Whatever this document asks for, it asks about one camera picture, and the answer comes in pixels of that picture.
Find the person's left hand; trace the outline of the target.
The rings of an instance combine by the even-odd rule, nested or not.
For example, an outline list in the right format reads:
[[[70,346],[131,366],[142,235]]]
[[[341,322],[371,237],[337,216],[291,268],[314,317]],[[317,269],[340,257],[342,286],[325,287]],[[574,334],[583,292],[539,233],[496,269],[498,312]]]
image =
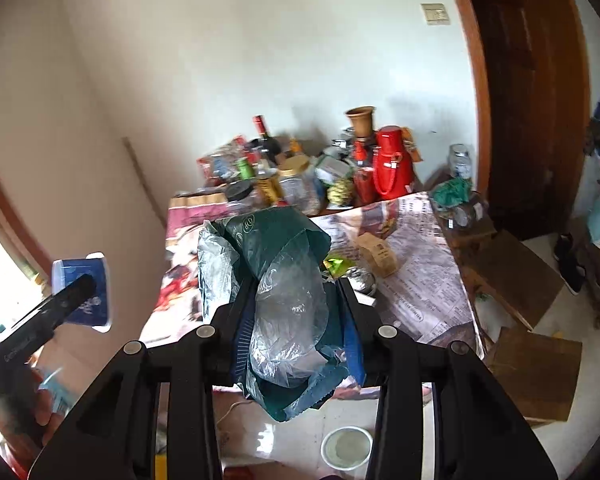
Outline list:
[[[53,393],[46,388],[34,390],[33,408],[0,403],[0,433],[20,464],[32,464],[64,420],[54,409]]]

